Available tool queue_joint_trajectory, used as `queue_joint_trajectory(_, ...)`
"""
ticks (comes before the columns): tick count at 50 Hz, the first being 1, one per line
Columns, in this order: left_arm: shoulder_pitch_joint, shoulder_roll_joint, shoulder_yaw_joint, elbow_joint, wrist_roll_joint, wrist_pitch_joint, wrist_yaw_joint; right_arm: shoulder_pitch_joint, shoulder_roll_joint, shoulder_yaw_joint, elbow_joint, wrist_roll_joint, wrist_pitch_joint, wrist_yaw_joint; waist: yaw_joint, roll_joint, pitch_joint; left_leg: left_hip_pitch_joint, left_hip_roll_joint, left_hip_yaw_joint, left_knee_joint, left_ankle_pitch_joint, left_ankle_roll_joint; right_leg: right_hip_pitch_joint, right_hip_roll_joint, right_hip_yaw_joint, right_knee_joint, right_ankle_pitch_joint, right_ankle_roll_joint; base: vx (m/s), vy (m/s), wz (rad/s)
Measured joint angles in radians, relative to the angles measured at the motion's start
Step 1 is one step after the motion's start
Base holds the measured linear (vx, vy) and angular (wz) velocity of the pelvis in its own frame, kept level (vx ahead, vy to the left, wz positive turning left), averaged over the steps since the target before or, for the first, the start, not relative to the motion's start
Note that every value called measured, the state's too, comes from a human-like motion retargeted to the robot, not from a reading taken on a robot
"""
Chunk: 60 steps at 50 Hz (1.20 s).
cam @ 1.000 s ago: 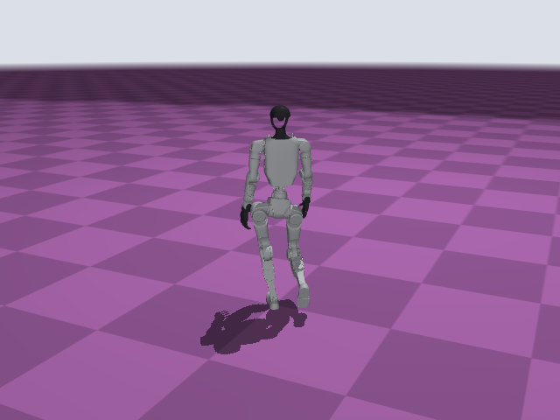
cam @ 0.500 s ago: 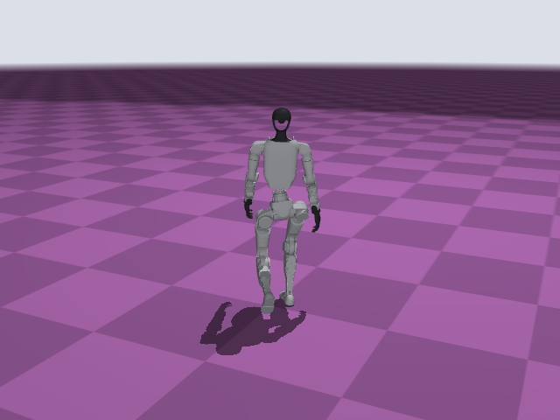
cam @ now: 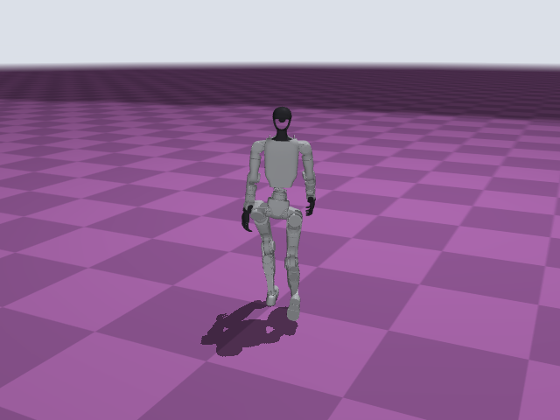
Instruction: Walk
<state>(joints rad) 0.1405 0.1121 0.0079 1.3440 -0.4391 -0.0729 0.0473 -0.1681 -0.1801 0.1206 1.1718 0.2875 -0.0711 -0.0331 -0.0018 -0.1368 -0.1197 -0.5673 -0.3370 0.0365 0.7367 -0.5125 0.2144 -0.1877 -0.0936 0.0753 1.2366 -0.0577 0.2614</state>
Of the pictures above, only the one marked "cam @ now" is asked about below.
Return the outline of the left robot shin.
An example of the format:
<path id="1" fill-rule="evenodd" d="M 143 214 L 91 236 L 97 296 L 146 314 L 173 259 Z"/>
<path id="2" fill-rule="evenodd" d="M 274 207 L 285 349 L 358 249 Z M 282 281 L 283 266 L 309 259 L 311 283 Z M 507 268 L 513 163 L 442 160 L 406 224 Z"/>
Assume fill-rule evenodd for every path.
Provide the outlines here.
<path id="1" fill-rule="evenodd" d="M 261 243 L 261 249 L 262 249 L 262 266 L 267 280 L 268 293 L 270 295 L 270 292 L 272 291 L 272 295 L 275 295 L 275 286 L 274 286 L 275 285 L 274 276 L 276 271 L 275 252 L 271 253 L 271 255 L 266 255 L 264 253 L 263 241 Z"/>

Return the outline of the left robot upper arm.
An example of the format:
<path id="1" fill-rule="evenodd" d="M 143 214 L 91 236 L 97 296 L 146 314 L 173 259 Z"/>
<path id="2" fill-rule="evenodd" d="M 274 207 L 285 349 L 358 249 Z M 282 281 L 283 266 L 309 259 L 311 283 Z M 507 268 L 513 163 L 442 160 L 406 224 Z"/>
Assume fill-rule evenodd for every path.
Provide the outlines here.
<path id="1" fill-rule="evenodd" d="M 259 173 L 259 167 L 261 163 L 261 156 L 259 155 L 264 151 L 264 145 L 266 140 L 255 141 L 252 144 L 249 160 L 249 183 L 259 183 L 261 173 Z"/>

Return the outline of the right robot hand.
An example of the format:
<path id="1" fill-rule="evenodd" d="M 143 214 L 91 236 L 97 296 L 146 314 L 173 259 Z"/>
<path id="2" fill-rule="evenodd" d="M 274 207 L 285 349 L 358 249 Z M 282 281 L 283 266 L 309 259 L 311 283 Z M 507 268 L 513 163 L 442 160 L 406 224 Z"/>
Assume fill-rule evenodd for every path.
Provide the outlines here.
<path id="1" fill-rule="evenodd" d="M 315 200 L 316 200 L 316 197 L 315 197 Z M 309 210 L 305 210 L 306 212 L 308 212 L 308 213 L 306 213 L 306 216 L 312 215 L 313 208 L 314 208 L 314 205 L 315 205 L 315 200 L 313 200 L 313 197 L 309 197 L 309 198 L 308 198 L 307 201 L 310 203 L 310 205 L 307 206 L 306 208 L 310 208 L 310 209 L 309 209 Z M 309 212 L 309 211 L 310 211 L 310 212 Z"/>

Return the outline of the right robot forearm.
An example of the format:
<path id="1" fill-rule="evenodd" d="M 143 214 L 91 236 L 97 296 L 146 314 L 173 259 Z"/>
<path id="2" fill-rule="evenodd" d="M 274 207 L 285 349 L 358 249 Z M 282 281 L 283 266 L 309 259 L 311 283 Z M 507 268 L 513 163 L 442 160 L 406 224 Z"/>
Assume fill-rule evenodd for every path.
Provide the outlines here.
<path id="1" fill-rule="evenodd" d="M 315 185 L 316 185 L 316 179 L 315 179 L 315 172 L 314 173 L 314 179 L 313 180 L 309 180 L 309 181 L 305 181 L 305 191 L 306 191 L 306 199 L 308 200 L 309 197 L 313 197 L 313 200 L 315 200 Z"/>

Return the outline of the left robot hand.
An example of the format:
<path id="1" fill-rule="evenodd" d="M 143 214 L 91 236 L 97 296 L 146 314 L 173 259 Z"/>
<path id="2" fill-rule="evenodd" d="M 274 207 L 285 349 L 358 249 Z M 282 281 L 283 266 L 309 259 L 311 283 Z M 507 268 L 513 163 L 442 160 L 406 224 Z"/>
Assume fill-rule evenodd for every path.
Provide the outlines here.
<path id="1" fill-rule="evenodd" d="M 243 214 L 242 214 L 242 226 L 243 228 L 245 228 L 247 231 L 252 232 L 252 230 L 249 230 L 249 214 L 251 214 L 251 209 L 252 209 L 252 205 L 248 206 L 248 210 L 246 210 L 245 208 L 243 208 Z"/>

